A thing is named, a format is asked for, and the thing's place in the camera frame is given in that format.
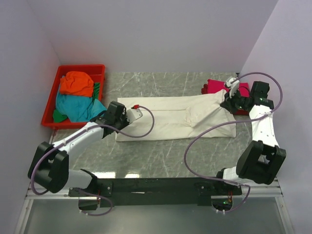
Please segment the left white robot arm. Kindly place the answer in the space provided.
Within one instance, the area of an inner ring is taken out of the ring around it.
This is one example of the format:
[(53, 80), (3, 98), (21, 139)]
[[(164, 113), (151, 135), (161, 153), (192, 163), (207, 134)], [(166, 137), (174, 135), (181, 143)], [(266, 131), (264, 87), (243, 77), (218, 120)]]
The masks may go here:
[(96, 116), (70, 136), (49, 144), (41, 143), (35, 152), (28, 177), (37, 195), (57, 193), (63, 188), (80, 188), (87, 196), (98, 189), (96, 177), (87, 171), (71, 170), (70, 163), (85, 147), (129, 125), (126, 107), (116, 101), (109, 104), (103, 115)]

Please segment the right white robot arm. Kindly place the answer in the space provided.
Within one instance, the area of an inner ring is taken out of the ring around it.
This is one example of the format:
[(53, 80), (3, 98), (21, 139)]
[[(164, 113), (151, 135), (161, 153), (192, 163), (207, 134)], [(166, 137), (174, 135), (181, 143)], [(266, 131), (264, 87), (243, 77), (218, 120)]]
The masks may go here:
[(224, 195), (231, 189), (231, 181), (238, 183), (251, 180), (270, 185), (286, 159), (286, 151), (279, 147), (273, 128), (274, 103), (268, 99), (269, 84), (255, 81), (248, 97), (241, 95), (239, 81), (230, 78), (225, 86), (229, 89), (221, 107), (235, 114), (246, 111), (252, 120), (252, 140), (235, 167), (224, 168), (217, 173), (214, 190)]

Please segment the white t shirt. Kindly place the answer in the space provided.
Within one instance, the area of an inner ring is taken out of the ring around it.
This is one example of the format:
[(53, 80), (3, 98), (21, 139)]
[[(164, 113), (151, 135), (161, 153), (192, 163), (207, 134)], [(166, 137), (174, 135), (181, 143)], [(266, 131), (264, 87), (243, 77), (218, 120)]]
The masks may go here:
[(210, 137), (235, 137), (234, 116), (220, 107), (225, 90), (215, 94), (185, 97), (124, 97), (118, 102), (130, 109), (141, 105), (143, 117), (123, 129), (130, 137), (116, 134), (117, 142), (154, 141), (194, 138), (218, 125), (204, 135)]

